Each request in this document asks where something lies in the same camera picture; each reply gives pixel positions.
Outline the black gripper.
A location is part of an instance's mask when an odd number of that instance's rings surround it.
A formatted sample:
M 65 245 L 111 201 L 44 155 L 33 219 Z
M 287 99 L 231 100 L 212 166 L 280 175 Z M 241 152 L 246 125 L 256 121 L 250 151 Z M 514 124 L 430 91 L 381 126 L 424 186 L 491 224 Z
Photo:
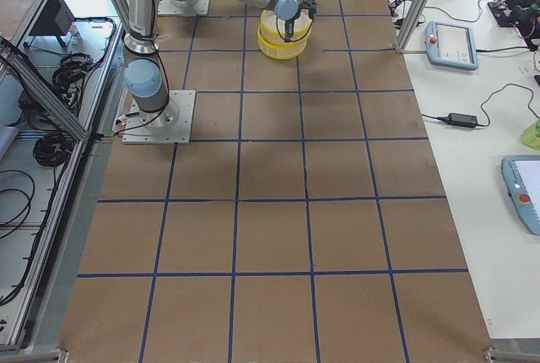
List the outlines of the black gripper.
M 284 38 L 286 43 L 294 42 L 294 23 L 296 18 L 287 19 L 283 23 Z

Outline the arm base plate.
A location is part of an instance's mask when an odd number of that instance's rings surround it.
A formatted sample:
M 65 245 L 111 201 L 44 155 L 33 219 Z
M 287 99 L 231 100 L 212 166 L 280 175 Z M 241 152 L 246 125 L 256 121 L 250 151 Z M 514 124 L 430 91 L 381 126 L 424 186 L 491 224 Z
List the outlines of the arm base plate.
M 169 103 L 156 118 L 140 111 L 132 99 L 130 112 L 138 114 L 127 119 L 126 132 L 122 133 L 124 144 L 188 144 L 191 138 L 192 118 L 196 91 L 171 90 Z

